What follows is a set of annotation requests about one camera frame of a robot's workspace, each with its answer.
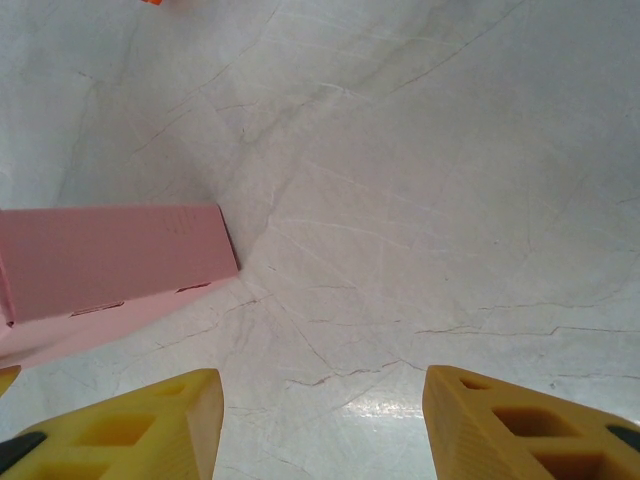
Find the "black rubber part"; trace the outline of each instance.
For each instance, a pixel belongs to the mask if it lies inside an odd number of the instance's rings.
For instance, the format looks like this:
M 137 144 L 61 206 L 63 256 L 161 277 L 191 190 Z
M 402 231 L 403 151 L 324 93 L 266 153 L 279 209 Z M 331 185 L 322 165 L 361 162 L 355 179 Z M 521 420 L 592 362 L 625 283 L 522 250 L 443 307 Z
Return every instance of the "black rubber part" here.
M 607 430 L 640 453 L 640 432 L 620 425 L 607 425 Z
M 29 432 L 0 443 L 0 475 L 26 457 L 46 439 L 46 433 Z

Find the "marble surface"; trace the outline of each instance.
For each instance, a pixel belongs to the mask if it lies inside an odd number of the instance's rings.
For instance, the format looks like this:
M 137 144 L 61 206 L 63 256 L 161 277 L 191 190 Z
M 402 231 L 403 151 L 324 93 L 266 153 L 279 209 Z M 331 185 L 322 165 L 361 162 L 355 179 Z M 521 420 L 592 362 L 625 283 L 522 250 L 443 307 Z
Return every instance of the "marble surface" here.
M 435 479 L 431 364 L 640 421 L 640 3 L 4 0 L 0 206 L 218 202 L 242 275 L 24 372 L 0 433 L 198 367 L 218 479 Z

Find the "yellow plastic piece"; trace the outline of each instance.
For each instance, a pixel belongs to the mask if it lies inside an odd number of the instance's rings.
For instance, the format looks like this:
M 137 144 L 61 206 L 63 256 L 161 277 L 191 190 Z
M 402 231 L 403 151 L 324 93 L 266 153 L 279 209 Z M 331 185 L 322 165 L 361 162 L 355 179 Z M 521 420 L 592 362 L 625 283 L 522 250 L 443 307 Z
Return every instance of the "yellow plastic piece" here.
M 638 480 L 622 418 L 467 370 L 427 370 L 424 417 L 439 480 Z
M 0 368 L 0 397 L 7 391 L 19 374 L 19 366 Z
M 196 370 L 52 418 L 48 438 L 2 480 L 210 480 L 224 401 L 217 370 Z

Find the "rectangular hole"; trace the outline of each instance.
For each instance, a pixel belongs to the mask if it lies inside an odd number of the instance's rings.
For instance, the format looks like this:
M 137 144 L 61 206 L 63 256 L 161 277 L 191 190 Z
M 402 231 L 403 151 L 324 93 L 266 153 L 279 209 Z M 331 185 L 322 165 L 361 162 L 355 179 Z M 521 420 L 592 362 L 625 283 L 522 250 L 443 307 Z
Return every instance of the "rectangular hole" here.
M 176 293 L 186 292 L 187 290 L 195 290 L 196 288 L 204 288 L 204 287 L 208 287 L 209 285 L 211 285 L 211 282 L 209 282 L 209 283 L 201 283 L 200 285 L 193 285 L 191 287 L 184 287 L 184 288 L 181 288 L 180 290 L 178 290 Z
M 461 378 L 460 381 L 469 390 L 489 390 L 491 388 L 484 383 L 476 382 L 475 380 L 469 380 L 468 378 Z
M 602 453 L 534 454 L 555 480 L 634 480 L 625 467 Z
M 555 413 L 536 407 L 500 407 L 493 413 L 517 437 L 575 437 L 578 432 Z
M 91 307 L 85 308 L 83 310 L 77 310 L 71 314 L 72 317 L 77 317 L 78 315 L 86 315 L 88 313 L 100 312 L 102 310 L 109 310 L 110 308 L 118 308 L 124 305 L 124 302 L 112 303 L 110 305 L 101 305 L 99 307 Z
M 57 463 L 43 465 L 30 480 L 99 480 L 109 465 Z
M 167 387 L 164 387 L 162 390 L 159 390 L 158 393 L 156 393 L 156 395 L 159 397 L 173 397 L 176 395 L 180 395 L 183 390 L 184 390 L 184 385 L 181 385 L 181 384 L 169 385 Z
M 142 413 L 110 415 L 91 425 L 75 444 L 93 447 L 135 445 L 154 420 L 153 415 Z

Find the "pink box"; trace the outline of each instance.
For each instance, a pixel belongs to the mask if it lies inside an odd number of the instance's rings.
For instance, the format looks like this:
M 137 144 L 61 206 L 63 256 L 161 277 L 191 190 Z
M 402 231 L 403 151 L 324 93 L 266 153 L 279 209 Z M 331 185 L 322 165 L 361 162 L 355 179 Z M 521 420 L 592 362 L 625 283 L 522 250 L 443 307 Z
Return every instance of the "pink box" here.
M 215 205 L 0 211 L 0 368 L 120 338 L 237 273 Z

